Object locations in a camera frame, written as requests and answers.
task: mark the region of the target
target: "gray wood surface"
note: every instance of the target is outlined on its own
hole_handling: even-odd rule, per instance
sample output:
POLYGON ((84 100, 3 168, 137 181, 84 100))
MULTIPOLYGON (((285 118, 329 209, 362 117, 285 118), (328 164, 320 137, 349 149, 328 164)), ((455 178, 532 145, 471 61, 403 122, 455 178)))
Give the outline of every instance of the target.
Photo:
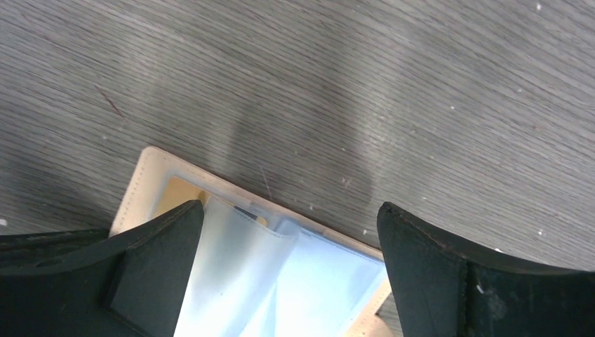
POLYGON ((157 145, 374 246, 389 200, 593 270, 594 4, 1 0, 0 234, 109 227, 157 145))

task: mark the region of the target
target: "scratch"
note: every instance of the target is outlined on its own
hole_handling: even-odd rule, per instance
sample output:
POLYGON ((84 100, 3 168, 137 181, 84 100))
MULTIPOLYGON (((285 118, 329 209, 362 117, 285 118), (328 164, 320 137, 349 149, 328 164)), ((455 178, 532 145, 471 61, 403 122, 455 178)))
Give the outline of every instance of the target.
POLYGON ((267 177, 265 176, 265 170, 262 168, 262 165, 260 166, 260 172, 262 173, 262 179, 265 181, 265 185, 267 186, 267 192, 269 193, 269 199, 271 199, 271 201, 273 201, 273 195, 271 194, 271 189, 269 187, 269 183, 267 183, 267 177))
POLYGON ((118 109, 118 107, 116 107, 114 102, 112 102, 112 100, 110 100, 109 97, 107 97, 107 94, 103 90, 101 90, 99 88, 99 86, 95 85, 95 87, 97 88, 97 90, 99 91, 101 96, 103 96, 103 98, 114 108, 114 111, 118 114, 118 116, 120 116, 122 119, 124 119, 124 115, 122 114, 120 109, 118 109))

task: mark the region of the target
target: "white scratch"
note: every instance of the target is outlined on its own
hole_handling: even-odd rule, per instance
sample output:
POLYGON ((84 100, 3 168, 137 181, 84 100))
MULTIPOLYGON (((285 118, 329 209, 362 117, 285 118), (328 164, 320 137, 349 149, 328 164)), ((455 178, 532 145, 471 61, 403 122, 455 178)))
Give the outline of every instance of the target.
POLYGON ((265 176, 265 170, 262 168, 262 165, 260 166, 260 172, 262 172, 262 179, 265 180, 265 185, 267 186, 267 192, 269 193, 269 199, 271 199, 271 201, 273 201, 273 195, 271 194, 271 189, 269 188, 269 183, 267 183, 267 177, 265 176))

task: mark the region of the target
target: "wood grain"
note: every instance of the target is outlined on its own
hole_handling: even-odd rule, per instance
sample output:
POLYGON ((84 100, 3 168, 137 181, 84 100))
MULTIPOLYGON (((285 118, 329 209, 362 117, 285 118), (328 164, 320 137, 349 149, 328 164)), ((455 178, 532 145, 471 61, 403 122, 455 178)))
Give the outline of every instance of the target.
POLYGON ((1 0, 0 234, 109 227, 156 145, 373 246, 388 200, 593 270, 594 4, 1 0))

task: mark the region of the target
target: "black object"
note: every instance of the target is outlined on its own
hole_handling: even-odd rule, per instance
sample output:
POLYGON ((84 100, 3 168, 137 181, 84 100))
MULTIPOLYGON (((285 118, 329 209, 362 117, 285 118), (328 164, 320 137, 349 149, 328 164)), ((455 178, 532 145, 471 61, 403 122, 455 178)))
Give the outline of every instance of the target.
POLYGON ((172 336, 203 217, 188 201, 110 238, 0 238, 0 336, 172 336))
POLYGON ((388 202, 377 226, 405 337, 595 336, 595 273, 498 253, 388 202))

